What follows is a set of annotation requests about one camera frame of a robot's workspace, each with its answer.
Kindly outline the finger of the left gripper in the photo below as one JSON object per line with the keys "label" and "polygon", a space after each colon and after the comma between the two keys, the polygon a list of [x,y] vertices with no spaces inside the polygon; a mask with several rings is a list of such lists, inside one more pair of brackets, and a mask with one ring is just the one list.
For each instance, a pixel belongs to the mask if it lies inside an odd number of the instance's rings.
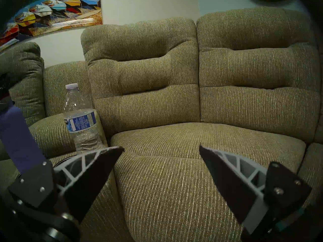
{"label": "finger of the left gripper", "polygon": [[7,111],[7,109],[13,106],[13,101],[9,93],[10,78],[7,74],[1,74],[0,76],[0,110]]}

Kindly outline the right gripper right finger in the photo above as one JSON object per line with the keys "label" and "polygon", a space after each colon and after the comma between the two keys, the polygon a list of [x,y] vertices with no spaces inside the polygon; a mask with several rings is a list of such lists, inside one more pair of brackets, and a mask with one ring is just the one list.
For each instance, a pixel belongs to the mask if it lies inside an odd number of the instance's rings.
{"label": "right gripper right finger", "polygon": [[269,234],[298,213],[312,188],[277,161],[267,167],[254,160],[199,145],[213,182],[245,234]]}

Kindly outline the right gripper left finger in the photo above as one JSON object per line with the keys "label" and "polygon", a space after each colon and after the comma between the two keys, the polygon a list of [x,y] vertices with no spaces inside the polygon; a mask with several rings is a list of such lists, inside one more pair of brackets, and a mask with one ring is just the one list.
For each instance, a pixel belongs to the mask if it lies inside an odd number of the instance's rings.
{"label": "right gripper left finger", "polygon": [[17,213],[49,223],[67,213],[81,222],[124,152],[113,146],[83,153],[53,167],[41,161],[9,186]]}

